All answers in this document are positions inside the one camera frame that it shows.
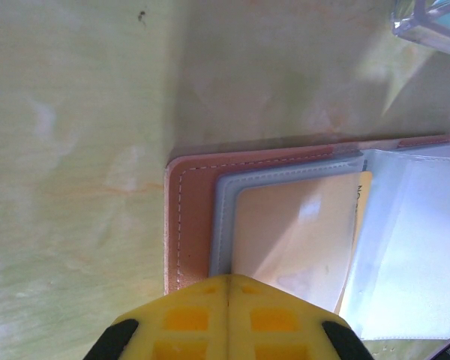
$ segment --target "green marble surface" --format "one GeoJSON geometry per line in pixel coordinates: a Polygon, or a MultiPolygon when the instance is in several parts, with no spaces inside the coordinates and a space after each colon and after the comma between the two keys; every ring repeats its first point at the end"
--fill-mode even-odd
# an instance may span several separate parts
{"type": "Polygon", "coordinates": [[[0,0],[0,359],[81,359],[162,294],[171,157],[450,132],[450,56],[391,3],[0,0]]]}

